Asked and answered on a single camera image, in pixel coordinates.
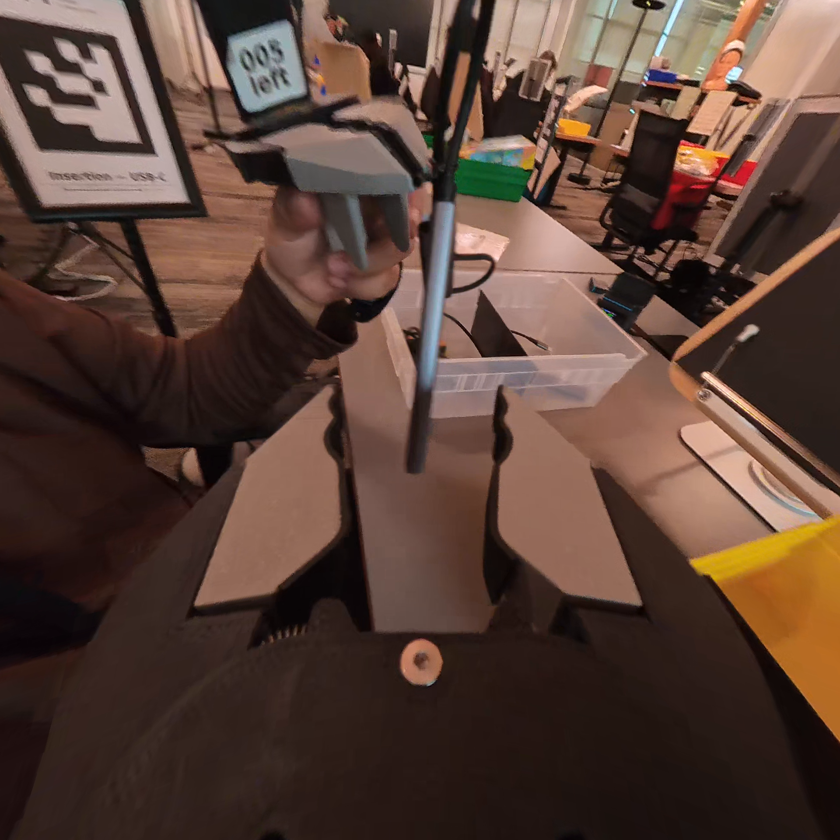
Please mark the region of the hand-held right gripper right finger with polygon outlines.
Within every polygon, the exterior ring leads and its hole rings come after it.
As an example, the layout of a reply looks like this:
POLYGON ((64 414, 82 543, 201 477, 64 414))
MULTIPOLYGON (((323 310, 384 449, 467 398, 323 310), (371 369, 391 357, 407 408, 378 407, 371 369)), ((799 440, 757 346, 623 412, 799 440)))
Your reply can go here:
POLYGON ((591 461, 506 386, 492 427, 483 547, 490 603, 518 613, 640 612, 591 461))

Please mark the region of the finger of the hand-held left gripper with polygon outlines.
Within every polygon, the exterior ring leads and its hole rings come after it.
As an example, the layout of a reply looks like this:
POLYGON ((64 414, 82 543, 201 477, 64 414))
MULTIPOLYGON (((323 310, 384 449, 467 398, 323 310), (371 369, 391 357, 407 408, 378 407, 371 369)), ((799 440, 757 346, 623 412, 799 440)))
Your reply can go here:
POLYGON ((421 170, 421 133, 385 127, 374 133, 325 124, 282 131, 282 156, 292 184, 305 193, 408 196, 421 170))
POLYGON ((421 130, 400 98, 373 98, 334 113, 338 128, 370 133, 401 163, 414 184, 430 182, 433 164, 421 130))

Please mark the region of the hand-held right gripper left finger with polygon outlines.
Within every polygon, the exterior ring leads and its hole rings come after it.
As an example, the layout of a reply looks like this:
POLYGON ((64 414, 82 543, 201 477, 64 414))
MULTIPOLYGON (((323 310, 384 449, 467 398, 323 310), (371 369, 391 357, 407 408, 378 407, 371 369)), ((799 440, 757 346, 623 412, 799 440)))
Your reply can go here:
POLYGON ((324 386, 247 459, 193 601, 202 615, 267 606, 349 527, 340 388, 324 386))

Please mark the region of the person's left hand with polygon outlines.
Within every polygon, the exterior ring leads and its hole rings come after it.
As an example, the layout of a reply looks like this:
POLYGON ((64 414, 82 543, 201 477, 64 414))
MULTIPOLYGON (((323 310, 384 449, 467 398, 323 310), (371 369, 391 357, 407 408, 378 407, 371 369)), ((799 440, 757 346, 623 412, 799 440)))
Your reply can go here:
POLYGON ((430 198, 426 188, 409 196, 412 239, 406 251, 394 245, 380 208, 371 199, 364 199, 361 205, 368 264, 359 269, 346 253, 330 250, 318 197, 292 186, 279 186, 270 209, 262 266, 300 315, 315 327, 324 309, 337 301, 374 301, 396 288, 401 264, 418 243, 419 225, 431 207, 430 198))

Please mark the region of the cardboard box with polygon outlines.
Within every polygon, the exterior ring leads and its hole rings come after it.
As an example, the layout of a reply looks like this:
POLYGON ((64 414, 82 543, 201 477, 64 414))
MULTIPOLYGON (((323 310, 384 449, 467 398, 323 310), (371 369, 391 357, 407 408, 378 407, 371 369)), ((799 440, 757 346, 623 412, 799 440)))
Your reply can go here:
POLYGON ((317 101, 329 97, 372 99, 370 62, 363 50, 350 43, 309 40, 304 42, 313 74, 311 92, 317 101))

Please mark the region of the colourful printed box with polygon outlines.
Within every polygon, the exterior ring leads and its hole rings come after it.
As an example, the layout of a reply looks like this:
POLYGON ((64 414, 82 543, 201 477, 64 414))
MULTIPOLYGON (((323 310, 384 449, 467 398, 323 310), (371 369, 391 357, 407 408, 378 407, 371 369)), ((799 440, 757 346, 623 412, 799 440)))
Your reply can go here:
POLYGON ((502 165, 530 172, 535 163, 537 146, 533 140, 521 135, 468 141, 459 151, 463 161, 477 161, 502 165))

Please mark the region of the green plastic bin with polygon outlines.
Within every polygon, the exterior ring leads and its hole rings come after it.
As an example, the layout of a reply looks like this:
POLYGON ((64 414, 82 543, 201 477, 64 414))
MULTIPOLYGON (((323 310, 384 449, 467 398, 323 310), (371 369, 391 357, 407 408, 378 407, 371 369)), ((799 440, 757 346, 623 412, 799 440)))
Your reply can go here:
POLYGON ((457 194, 506 203, 519 203, 532 170, 520 166, 460 159, 455 173, 457 194))

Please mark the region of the clear plastic bag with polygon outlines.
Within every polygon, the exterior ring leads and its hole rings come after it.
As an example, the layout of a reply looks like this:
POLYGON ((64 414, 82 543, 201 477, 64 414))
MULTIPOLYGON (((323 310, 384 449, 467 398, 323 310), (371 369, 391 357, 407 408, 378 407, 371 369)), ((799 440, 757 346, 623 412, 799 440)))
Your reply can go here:
POLYGON ((484 228, 457 223, 455 226, 455 255, 466 257, 489 257, 498 262, 510 244, 509 237, 484 228))

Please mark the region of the black wristwatch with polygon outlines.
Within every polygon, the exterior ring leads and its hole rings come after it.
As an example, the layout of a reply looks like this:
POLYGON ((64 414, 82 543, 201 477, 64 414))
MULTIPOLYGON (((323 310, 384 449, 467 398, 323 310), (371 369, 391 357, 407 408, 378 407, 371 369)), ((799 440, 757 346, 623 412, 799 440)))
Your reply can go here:
POLYGON ((348 310, 352 320, 357 323, 367 323, 375 320, 381 315, 387 305, 393 299, 403 278, 403 262, 400 262, 397 269, 396 279, 391 288, 382 297, 373 300, 349 299, 348 310))

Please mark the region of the marker sign on stand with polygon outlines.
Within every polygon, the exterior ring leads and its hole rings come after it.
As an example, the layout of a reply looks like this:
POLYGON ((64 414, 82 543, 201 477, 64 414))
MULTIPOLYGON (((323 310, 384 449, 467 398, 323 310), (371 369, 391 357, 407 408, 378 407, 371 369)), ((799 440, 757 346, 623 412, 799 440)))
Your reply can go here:
POLYGON ((135 283, 163 335, 177 334, 140 220, 204 217, 141 2, 1 2, 1 152, 28 218, 58 244, 26 282, 62 300, 85 292, 71 265, 99 249, 135 283))

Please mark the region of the clear plastic bin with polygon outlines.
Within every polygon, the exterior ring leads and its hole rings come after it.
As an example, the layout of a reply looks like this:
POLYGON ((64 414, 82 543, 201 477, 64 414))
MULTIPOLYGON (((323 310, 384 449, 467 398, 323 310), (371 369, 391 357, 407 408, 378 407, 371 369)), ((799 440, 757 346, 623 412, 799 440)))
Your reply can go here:
POLYGON ((561 272, 497 270, 447 299, 431 417, 493 413, 505 386, 538 412, 592 407, 646 351, 561 272), (483 291, 528 356, 482 358, 470 335, 483 291))

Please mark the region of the silver stand base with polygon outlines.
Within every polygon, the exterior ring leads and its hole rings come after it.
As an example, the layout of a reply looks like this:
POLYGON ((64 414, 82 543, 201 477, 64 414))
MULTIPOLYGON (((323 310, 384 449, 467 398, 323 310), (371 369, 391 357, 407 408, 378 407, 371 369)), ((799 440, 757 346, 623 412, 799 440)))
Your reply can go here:
POLYGON ((714 423, 683 426, 679 439, 773 531, 820 521, 812 509, 714 423))

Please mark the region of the black hub with blue light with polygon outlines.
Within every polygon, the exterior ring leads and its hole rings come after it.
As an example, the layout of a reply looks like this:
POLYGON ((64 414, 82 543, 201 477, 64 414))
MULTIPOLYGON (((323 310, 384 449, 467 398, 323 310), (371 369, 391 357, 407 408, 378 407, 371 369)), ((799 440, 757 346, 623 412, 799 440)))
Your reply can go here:
POLYGON ((631 333, 638 317, 655 297, 658 283, 645 276, 624 271, 596 301, 599 309, 621 329, 631 333))

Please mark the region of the black mesh office chair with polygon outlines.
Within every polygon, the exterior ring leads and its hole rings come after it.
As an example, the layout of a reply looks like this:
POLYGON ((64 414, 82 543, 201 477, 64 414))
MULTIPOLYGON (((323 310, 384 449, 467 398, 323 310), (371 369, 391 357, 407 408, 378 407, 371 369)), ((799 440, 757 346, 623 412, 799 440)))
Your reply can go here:
POLYGON ((640 112, 627 155, 623 175, 599 218, 605 230, 603 241, 597 249, 606 252, 617 244, 629 248, 618 266, 638 272, 636 254, 646 256, 672 243, 657 270, 662 270, 667 259, 681 241, 695 242, 694 224, 702 202, 669 196, 680 142, 688 121, 674 120, 654 112, 640 112))

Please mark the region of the black board with wooden rim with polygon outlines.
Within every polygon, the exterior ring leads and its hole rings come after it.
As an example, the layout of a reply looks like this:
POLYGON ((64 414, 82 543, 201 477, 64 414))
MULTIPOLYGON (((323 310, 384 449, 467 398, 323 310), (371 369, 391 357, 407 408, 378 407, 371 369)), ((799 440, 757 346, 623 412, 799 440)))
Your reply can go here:
POLYGON ((838 516, 839 231, 685 341, 677 392, 820 519, 838 516))

